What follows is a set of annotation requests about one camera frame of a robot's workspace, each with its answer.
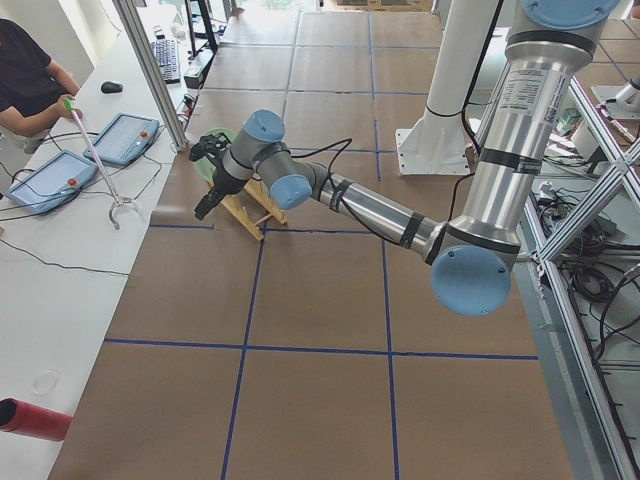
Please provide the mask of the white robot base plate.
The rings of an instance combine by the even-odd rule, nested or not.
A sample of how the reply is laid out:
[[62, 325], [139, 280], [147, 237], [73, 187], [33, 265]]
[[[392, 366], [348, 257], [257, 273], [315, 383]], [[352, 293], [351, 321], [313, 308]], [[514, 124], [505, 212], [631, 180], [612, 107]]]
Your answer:
[[466, 175], [470, 172], [461, 115], [425, 111], [412, 128], [395, 131], [401, 175]]

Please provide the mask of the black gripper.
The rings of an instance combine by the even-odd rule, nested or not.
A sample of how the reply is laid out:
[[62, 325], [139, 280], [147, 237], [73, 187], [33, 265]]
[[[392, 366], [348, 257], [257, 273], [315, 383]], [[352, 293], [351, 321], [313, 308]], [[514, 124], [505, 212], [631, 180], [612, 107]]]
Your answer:
[[189, 160], [198, 173], [215, 173], [230, 143], [226, 133], [204, 135], [191, 148]]

